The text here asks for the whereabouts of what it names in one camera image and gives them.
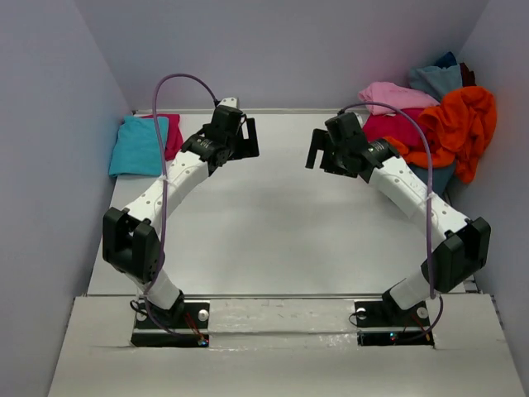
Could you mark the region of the light pink t-shirt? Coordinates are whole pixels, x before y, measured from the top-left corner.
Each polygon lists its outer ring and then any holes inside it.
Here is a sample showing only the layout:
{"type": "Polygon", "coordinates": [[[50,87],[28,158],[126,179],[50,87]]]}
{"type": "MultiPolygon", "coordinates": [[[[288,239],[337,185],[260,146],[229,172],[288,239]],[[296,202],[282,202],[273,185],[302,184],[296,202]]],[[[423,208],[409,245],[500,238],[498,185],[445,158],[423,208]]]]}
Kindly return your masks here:
{"type": "Polygon", "coordinates": [[[429,108],[440,103],[431,95],[420,90],[404,88],[390,82],[374,82],[358,92],[362,103],[386,103],[400,110],[409,108],[429,108]]]}

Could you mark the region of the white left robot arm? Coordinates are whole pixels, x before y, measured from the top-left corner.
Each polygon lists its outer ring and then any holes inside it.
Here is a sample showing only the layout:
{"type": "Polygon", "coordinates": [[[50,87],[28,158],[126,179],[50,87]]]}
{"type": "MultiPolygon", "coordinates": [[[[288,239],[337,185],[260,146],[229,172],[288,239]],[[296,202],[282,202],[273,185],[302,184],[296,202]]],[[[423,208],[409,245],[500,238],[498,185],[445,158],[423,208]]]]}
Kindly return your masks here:
{"type": "Polygon", "coordinates": [[[147,317],[160,328],[183,317],[184,294],[164,271],[167,220],[185,197],[230,160],[259,155],[255,121],[237,98],[224,98],[212,120],[192,134],[173,162],[137,199],[109,208],[102,221],[102,258],[132,280],[147,317]]]}

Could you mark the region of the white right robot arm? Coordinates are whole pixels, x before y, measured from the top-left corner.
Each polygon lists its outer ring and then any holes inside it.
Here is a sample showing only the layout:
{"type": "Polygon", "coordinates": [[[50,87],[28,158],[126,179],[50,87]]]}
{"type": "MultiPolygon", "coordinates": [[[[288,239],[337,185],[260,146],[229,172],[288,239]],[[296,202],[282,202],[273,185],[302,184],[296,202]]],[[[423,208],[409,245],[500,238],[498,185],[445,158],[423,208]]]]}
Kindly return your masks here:
{"type": "Polygon", "coordinates": [[[360,177],[389,198],[427,240],[427,258],[383,293],[375,315],[399,324],[426,299],[451,292],[485,266],[491,227],[483,218],[466,217],[430,191],[387,140],[368,141],[354,113],[343,112],[325,125],[312,133],[306,167],[313,168],[321,152],[321,169],[360,177]]]}

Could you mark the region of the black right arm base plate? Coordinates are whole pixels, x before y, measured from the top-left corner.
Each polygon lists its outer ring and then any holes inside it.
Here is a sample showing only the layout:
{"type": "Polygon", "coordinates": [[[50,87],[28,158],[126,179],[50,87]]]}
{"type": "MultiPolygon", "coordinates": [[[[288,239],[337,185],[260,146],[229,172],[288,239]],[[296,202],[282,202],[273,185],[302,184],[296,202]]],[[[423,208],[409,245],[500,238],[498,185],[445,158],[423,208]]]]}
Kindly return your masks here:
{"type": "Polygon", "coordinates": [[[361,347],[430,346],[435,345],[426,303],[394,315],[383,311],[381,300],[355,301],[350,324],[356,329],[361,347]]]}

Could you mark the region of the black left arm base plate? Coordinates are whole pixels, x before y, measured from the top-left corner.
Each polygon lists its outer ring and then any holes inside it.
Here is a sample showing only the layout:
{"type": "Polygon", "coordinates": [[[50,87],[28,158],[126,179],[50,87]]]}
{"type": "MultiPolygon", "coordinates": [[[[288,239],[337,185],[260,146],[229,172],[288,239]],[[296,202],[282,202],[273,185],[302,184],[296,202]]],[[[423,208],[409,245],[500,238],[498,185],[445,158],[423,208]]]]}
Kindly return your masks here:
{"type": "Polygon", "coordinates": [[[210,301],[186,299],[183,312],[176,318],[164,318],[152,307],[155,321],[148,316],[145,302],[133,299],[129,303],[135,312],[131,345],[153,348],[208,348],[210,301]]]}

